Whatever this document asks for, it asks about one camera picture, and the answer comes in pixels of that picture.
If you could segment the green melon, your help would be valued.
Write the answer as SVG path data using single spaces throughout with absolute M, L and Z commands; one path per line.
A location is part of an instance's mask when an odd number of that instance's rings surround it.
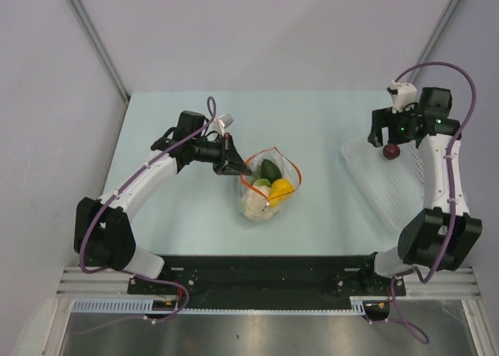
M 254 181 L 262 178 L 261 169 L 257 168 L 256 170 L 254 170 L 252 175 L 250 176 L 250 178 L 251 178 L 251 182 L 254 182 Z

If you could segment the dark red plum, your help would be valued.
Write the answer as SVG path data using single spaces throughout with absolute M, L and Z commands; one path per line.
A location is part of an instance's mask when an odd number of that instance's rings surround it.
M 395 144 L 387 144 L 386 146 L 383 147 L 382 154 L 386 160 L 395 160 L 399 158 L 401 150 L 399 146 Z

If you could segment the green avocado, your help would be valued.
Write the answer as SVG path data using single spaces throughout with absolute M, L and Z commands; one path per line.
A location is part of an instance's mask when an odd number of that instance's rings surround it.
M 261 177 L 267 179 L 270 183 L 282 178 L 282 173 L 277 164 L 272 160 L 263 159 L 260 164 Z

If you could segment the clear zip top bag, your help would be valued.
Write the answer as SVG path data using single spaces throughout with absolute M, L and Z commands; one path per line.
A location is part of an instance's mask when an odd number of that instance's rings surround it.
M 277 215 L 299 189 L 303 175 L 276 146 L 245 160 L 252 174 L 236 181 L 239 209 L 248 220 L 264 222 Z

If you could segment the white cauliflower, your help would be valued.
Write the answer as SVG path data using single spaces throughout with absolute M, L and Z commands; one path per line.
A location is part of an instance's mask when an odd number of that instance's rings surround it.
M 242 214 L 253 221 L 270 220 L 280 212 L 281 207 L 267 205 L 267 197 L 271 191 L 270 187 L 262 185 L 256 186 L 255 189 L 256 191 L 248 189 L 242 196 Z

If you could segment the yellow pepper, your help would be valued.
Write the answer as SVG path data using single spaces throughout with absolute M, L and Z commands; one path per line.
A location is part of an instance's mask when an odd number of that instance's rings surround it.
M 275 208 L 285 201 L 295 191 L 292 183 L 285 178 L 279 178 L 271 185 L 269 206 Z

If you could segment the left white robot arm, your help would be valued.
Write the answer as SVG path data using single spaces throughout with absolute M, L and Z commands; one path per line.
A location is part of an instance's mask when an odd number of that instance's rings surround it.
M 177 125 L 151 145 L 145 161 L 123 184 L 97 199 L 83 198 L 76 208 L 74 233 L 82 271 L 88 273 L 86 264 L 96 263 L 96 272 L 139 275 L 153 292 L 166 292 L 172 274 L 160 256 L 137 246 L 131 221 L 161 185 L 194 161 L 212 164 L 217 175 L 250 175 L 226 130 L 232 122 L 231 115 L 207 118 L 183 111 Z

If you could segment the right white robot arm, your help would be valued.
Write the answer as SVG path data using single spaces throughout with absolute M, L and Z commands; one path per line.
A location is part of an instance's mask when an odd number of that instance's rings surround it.
M 393 104 L 373 111 L 368 142 L 400 146 L 414 143 L 423 163 L 423 208 L 402 229 L 398 244 L 374 253 L 372 268 L 359 275 L 367 294 L 379 294 L 388 278 L 429 268 L 420 280 L 428 282 L 442 270 L 457 270 L 483 230 L 483 222 L 471 216 L 462 191 L 459 154 L 464 125 L 450 118 L 452 95 L 448 89 L 394 81 L 388 87 Z

